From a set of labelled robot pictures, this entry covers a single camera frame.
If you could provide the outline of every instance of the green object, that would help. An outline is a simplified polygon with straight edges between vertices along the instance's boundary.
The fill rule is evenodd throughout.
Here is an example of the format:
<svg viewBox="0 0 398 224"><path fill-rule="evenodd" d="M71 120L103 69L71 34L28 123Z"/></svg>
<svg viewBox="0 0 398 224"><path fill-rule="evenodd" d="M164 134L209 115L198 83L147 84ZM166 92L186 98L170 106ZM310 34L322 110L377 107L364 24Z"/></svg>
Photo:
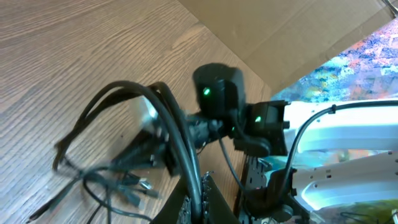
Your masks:
<svg viewBox="0 0 398 224"><path fill-rule="evenodd" d="M210 89L209 89L209 88L204 88L204 89L203 89L203 94L204 94L205 96L208 96L208 95L210 94Z"/></svg>

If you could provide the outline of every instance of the robotic arm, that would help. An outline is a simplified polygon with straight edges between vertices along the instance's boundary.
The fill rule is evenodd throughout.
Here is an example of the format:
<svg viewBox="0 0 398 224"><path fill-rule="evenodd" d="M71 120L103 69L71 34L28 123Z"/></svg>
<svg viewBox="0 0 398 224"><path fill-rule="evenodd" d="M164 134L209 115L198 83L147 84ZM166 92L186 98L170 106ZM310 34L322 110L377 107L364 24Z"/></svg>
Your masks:
<svg viewBox="0 0 398 224"><path fill-rule="evenodd" d="M188 116L182 114L171 91L163 83L144 87L120 81L102 89L83 111L73 130L57 144L58 154L53 168L56 170L59 164L64 164L75 169L78 175L70 185L38 209L29 222L56 206L78 180L83 181L83 186L99 203L99 208L107 208L109 213L143 218L151 223L247 224L261 223L263 218L269 216L284 222L296 215L302 217L302 223L308 223L309 212L322 207L398 198L398 190L394 188L398 185L398 153L395 151L314 170L292 168L297 151L321 149L325 145L349 148L358 143L364 148L397 149L398 116L394 114L398 114L398 100L333 105L289 104L285 101L247 104L242 72L217 63L198 68L193 74L193 81L201 111ZM94 108L113 88L119 89ZM140 96L138 110L143 122L142 130L109 165L79 169L66 158L70 143L98 114L110 106ZM359 108L369 110L367 119L358 118L358 114L363 112ZM241 180L233 170L221 140L225 136L233 139L235 150L247 155ZM220 142L239 185L234 211L229 209L211 175L199 176L195 148L213 141ZM267 156L288 156L285 169L274 171L269 179L263 174L271 167L264 167L257 159ZM170 175L181 174L182 178L153 220L113 208L109 201L93 194L86 184L95 182L107 192L122 193L133 205L141 207L140 198L132 193L137 189L129 188L129 183L137 182L130 171L163 167L168 169ZM98 173L101 170L122 173L124 178L106 180ZM157 196L150 190L139 192Z"/></svg>

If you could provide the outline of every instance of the wood grain surface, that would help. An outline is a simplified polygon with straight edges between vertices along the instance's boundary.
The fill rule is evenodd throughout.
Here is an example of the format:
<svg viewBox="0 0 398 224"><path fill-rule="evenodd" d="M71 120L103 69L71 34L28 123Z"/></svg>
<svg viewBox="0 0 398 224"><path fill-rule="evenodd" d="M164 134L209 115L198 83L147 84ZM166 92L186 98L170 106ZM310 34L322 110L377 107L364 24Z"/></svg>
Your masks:
<svg viewBox="0 0 398 224"><path fill-rule="evenodd" d="M163 81L180 106L198 109L192 72L223 62L244 71L248 101L269 99L270 89L176 0L2 1L1 51L1 223L24 223L70 180L54 174L53 145L72 129L94 94L107 83ZM82 167L107 161L137 133L129 103L107 110L71 146ZM238 173L243 155L225 140ZM221 149L209 145L200 156L202 173L213 177L230 206L237 185ZM165 170L141 172L160 190L142 213L154 217L177 178ZM135 211L119 199L122 208ZM37 223L85 223L96 203L81 184ZM102 209L94 223L105 222ZM145 223L113 215L113 223Z"/></svg>

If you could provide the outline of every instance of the cardboard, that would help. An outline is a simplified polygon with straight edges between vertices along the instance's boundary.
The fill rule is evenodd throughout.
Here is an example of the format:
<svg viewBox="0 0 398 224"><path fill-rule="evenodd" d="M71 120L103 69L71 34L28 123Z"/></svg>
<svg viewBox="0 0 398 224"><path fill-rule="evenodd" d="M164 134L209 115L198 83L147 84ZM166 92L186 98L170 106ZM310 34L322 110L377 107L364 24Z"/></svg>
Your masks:
<svg viewBox="0 0 398 224"><path fill-rule="evenodd" d="M277 93L394 18L383 0L179 0ZM397 7L398 0L390 0Z"/></svg>

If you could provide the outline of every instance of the green light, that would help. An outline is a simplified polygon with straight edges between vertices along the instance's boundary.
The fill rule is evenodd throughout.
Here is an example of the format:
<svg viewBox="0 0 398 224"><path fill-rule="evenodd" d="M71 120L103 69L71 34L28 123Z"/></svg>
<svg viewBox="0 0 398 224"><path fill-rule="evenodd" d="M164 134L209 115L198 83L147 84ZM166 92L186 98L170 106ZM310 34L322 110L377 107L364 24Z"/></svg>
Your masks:
<svg viewBox="0 0 398 224"><path fill-rule="evenodd" d="M209 95L209 94L210 94L210 89L209 89L209 88L204 88L204 89L203 89L203 94L204 94L205 96Z"/></svg>

